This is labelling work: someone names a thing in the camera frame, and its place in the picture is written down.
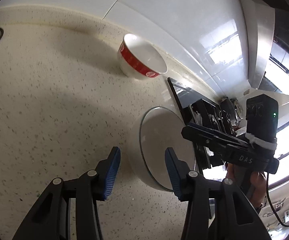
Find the bowl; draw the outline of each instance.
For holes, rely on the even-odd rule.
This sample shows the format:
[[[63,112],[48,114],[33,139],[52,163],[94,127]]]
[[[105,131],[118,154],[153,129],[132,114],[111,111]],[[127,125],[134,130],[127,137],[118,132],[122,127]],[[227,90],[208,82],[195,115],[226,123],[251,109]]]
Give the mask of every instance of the bowl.
[[[127,142],[127,154],[134,173],[148,186],[172,191],[165,164],[165,150],[173,147],[177,157],[195,169],[192,142],[183,139],[183,121],[164,107],[149,109],[133,125]]]
[[[159,52],[148,41],[130,33],[123,37],[118,60],[123,73],[139,80],[157,77],[168,70]]]

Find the red and white bowl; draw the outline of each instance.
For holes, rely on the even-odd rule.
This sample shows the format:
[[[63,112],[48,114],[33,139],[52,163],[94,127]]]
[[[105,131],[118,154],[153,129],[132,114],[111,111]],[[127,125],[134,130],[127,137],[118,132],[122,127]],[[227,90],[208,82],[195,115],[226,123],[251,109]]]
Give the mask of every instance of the red and white bowl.
[[[167,72],[159,52],[147,41],[133,34],[126,34],[118,50],[120,68],[128,77],[154,78]]]

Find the speckled countertop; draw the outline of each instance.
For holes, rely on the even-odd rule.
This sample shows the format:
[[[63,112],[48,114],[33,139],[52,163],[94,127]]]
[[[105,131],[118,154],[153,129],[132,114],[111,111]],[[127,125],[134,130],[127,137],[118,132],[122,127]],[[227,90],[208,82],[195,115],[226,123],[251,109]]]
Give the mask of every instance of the speckled countertop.
[[[4,8],[0,26],[1,238],[12,239],[53,178],[77,178],[119,146],[113,193],[98,204],[104,239],[180,239],[186,203],[141,182],[125,143],[132,123],[149,108],[165,106],[179,114],[168,76],[216,100],[214,93],[163,52],[167,75],[149,81],[126,77],[116,51],[127,31],[90,16],[38,6]]]

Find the blue gripper pad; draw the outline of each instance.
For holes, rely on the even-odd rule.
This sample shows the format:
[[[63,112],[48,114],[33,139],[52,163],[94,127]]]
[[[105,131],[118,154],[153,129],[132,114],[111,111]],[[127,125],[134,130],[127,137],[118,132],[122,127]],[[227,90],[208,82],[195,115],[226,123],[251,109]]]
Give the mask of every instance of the blue gripper pad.
[[[120,159],[120,149],[118,147],[113,147],[108,158],[98,163],[95,170],[99,173],[101,197],[97,200],[104,201],[111,194],[120,165]]]
[[[177,171],[177,167],[175,164],[175,161],[178,161],[178,158],[176,160],[174,160],[172,158],[172,153],[175,154],[175,152],[172,148],[166,149],[166,151],[165,151],[165,163],[166,163],[166,167],[168,170],[168,174],[169,174],[169,178],[170,178],[173,192],[180,200],[182,198],[182,193],[181,193],[181,189],[180,189],[181,177]]]

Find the hand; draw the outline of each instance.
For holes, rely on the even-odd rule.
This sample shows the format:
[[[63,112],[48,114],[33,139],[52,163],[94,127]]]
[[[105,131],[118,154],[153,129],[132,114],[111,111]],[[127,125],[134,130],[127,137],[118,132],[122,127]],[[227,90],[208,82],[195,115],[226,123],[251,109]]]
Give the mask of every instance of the hand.
[[[226,178],[235,181],[234,165],[231,163],[228,164]],[[266,195],[265,175],[263,173],[253,171],[250,175],[250,183],[255,187],[255,191],[253,192],[249,201],[254,208],[259,208]]]

